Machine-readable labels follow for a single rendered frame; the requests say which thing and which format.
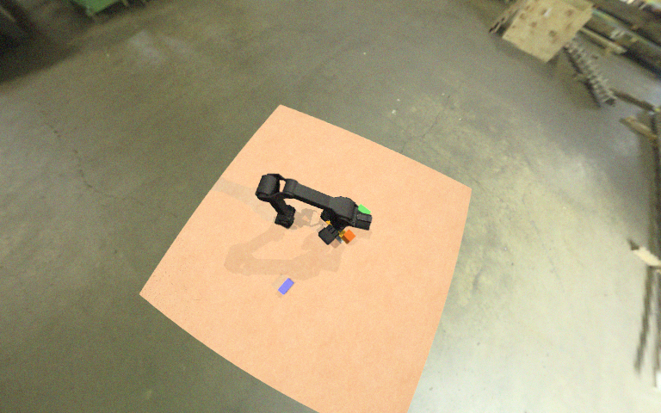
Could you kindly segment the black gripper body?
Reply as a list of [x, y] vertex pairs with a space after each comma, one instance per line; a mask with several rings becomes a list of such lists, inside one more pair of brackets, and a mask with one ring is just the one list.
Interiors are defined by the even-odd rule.
[[334, 240], [335, 236], [338, 234], [338, 231], [343, 231], [347, 225], [345, 226], [339, 226], [334, 222], [334, 219], [331, 218], [333, 221], [333, 225], [330, 227], [329, 230], [327, 230], [325, 227], [318, 233], [318, 236], [325, 242], [326, 245], [330, 245]]

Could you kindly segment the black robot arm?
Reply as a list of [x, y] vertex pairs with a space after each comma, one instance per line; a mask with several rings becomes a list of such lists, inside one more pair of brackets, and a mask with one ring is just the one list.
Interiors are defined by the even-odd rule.
[[[280, 192], [280, 180], [285, 181], [285, 186]], [[311, 206], [323, 209], [320, 218], [326, 222], [333, 221], [339, 226], [352, 226], [366, 231], [370, 230], [373, 222], [371, 214], [358, 212], [359, 206], [349, 197], [332, 197], [298, 183], [293, 178], [285, 178], [280, 174], [262, 175], [255, 192], [256, 197], [269, 204], [277, 211], [276, 225], [287, 229], [294, 221], [296, 209], [287, 205], [285, 199], [296, 199]]]

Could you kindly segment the blue rectangular block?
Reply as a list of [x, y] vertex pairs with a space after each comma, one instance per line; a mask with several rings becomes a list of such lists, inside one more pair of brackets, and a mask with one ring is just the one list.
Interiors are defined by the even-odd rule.
[[285, 294], [289, 288], [293, 286], [293, 281], [290, 280], [289, 278], [286, 279], [286, 281], [279, 287], [278, 291], [282, 294]]

